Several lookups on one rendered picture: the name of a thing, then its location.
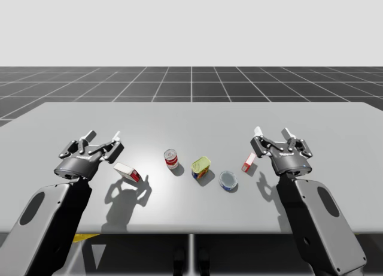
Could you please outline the green and blue rectangular can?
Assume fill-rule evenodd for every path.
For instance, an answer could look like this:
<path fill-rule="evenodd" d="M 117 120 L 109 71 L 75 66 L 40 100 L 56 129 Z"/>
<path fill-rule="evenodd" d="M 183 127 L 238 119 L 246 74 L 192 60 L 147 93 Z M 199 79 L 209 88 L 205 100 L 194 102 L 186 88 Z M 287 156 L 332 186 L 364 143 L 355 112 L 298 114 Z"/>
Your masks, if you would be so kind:
<path fill-rule="evenodd" d="M 200 157 L 198 160 L 191 165 L 191 174 L 194 179 L 198 180 L 204 176 L 210 167 L 211 161 L 206 157 Z"/>

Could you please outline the red and white can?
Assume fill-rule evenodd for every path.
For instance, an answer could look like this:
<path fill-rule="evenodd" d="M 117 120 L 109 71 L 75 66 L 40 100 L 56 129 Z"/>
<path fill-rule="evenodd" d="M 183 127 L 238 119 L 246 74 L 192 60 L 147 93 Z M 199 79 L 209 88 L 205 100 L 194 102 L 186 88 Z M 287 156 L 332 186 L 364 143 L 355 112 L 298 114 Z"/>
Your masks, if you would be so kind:
<path fill-rule="evenodd" d="M 178 156 L 177 156 L 177 152 L 174 149 L 172 149 L 172 148 L 167 149 L 164 152 L 164 159 L 165 159 L 166 165 L 169 169 L 177 168 Z"/>

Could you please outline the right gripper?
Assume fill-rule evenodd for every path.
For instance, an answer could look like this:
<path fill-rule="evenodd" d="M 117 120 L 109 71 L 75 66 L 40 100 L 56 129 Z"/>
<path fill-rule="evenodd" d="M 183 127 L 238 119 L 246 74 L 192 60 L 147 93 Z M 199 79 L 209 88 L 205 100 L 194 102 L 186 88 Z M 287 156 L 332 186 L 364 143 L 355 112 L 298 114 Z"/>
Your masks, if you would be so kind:
<path fill-rule="evenodd" d="M 260 126 L 257 126 L 254 129 L 254 136 L 250 141 L 256 156 L 258 158 L 269 156 L 273 170 L 277 176 L 282 174 L 303 176 L 311 173 L 312 167 L 305 157 L 308 159 L 311 158 L 312 152 L 305 140 L 297 138 L 288 128 L 284 128 L 281 133 L 286 140 L 288 151 L 297 151 L 298 153 L 282 153 L 284 152 L 284 148 L 264 137 Z"/>

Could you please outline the red and white carton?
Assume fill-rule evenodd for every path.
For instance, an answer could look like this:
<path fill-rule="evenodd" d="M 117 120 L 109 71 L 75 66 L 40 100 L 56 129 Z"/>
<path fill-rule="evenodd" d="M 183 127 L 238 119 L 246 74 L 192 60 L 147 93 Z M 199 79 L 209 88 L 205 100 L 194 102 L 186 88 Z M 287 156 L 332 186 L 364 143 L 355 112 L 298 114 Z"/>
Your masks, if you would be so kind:
<path fill-rule="evenodd" d="M 138 173 L 138 171 L 130 166 L 118 162 L 114 165 L 113 168 L 125 179 L 134 181 L 136 183 L 138 183 L 141 180 L 141 176 Z"/>

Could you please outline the blue flat can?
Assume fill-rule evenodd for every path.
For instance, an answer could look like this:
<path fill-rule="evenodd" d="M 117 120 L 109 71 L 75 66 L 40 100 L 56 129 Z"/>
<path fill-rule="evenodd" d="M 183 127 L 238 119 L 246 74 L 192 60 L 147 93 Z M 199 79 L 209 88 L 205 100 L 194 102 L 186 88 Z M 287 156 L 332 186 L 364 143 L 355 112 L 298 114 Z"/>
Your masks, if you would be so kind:
<path fill-rule="evenodd" d="M 219 183 L 220 186 L 226 191 L 231 191 L 238 185 L 236 176 L 230 171 L 223 171 L 220 174 Z"/>

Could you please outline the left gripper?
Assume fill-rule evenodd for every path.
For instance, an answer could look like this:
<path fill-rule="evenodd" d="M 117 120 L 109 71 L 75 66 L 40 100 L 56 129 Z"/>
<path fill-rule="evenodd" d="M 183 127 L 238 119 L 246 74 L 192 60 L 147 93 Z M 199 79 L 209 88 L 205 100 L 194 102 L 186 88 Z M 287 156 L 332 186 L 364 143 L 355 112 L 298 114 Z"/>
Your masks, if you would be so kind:
<path fill-rule="evenodd" d="M 78 140 L 70 141 L 59 154 L 62 161 L 54 169 L 54 173 L 68 180 L 76 178 L 91 180 L 98 171 L 101 161 L 112 164 L 124 150 L 119 135 L 120 131 L 117 131 L 110 142 L 93 147 L 87 152 L 87 156 L 81 154 L 84 154 L 85 148 L 96 137 L 94 130 Z"/>

